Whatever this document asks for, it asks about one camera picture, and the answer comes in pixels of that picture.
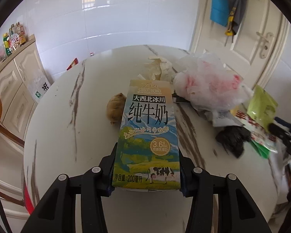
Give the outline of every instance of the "white marble surface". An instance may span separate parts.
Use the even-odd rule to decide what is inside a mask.
[[[25,141],[25,179],[34,205],[59,174],[83,174],[111,153],[120,127],[107,120],[107,102],[119,92],[127,93],[130,79],[137,77],[153,54],[174,63],[186,52],[142,45],[105,51],[73,67],[51,86],[33,114]],[[268,220],[281,183],[280,157],[262,159],[246,143],[244,154],[236,159],[215,141],[214,128],[190,105],[175,104],[174,109],[183,154],[211,174],[236,174]],[[103,198],[103,206],[110,233],[136,232],[136,227],[138,232],[179,233],[186,227],[191,198],[184,198],[179,191],[142,193],[116,189],[110,198]],[[149,223],[151,211],[161,215],[160,220]],[[80,213],[76,218],[79,232]]]

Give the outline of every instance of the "hanging clothes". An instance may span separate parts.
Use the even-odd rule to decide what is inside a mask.
[[[227,31],[225,35],[234,36],[237,34],[241,20],[246,11],[247,0],[228,0],[230,14],[227,21]]]
[[[227,26],[229,15],[228,0],[212,0],[210,19],[222,26]]]

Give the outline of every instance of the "cow illustration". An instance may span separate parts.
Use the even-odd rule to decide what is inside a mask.
[[[165,180],[165,184],[167,183],[167,176],[170,174],[173,178],[174,172],[170,167],[150,167],[147,171],[148,178],[150,174],[150,183],[153,183],[153,179],[155,179],[157,176],[163,176]]]

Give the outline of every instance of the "door handle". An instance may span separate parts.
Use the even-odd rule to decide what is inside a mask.
[[[274,39],[274,34],[272,32],[268,32],[266,34],[266,36],[264,36],[262,33],[260,32],[256,32],[257,35],[262,38],[263,40],[263,45],[262,45],[262,49],[261,49],[261,52],[260,52],[260,58],[261,59],[266,59],[268,53],[269,53],[269,49],[270,49],[270,46],[273,42],[273,39]]]

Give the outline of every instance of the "white plastic bag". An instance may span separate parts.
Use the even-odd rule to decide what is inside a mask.
[[[41,70],[37,70],[34,74],[34,79],[30,80],[27,86],[33,99],[39,103],[42,96],[47,92],[51,86],[47,77]]]
[[[200,109],[227,111],[249,99],[250,89],[239,75],[227,71],[216,55],[190,54],[177,63],[187,69],[175,76],[174,89]]]

